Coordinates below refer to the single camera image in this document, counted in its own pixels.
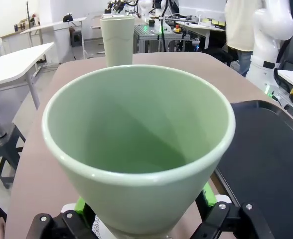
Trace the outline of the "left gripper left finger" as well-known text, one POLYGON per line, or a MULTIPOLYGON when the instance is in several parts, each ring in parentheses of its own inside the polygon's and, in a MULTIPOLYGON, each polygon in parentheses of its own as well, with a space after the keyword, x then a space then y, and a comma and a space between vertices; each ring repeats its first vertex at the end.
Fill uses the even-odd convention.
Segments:
POLYGON ((96 239, 92 231, 95 212, 80 197, 70 210, 63 209, 59 215, 37 214, 27 234, 28 239, 96 239))

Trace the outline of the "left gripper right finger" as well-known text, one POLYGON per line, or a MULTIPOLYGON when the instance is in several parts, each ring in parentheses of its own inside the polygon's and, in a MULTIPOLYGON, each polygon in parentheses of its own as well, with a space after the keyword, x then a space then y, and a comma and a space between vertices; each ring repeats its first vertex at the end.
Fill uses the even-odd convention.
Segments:
POLYGON ((274 235, 260 209, 254 203, 217 201, 210 185, 205 184, 195 200, 202 223, 192 239, 218 239, 222 232, 231 232, 237 239, 273 239, 274 235))

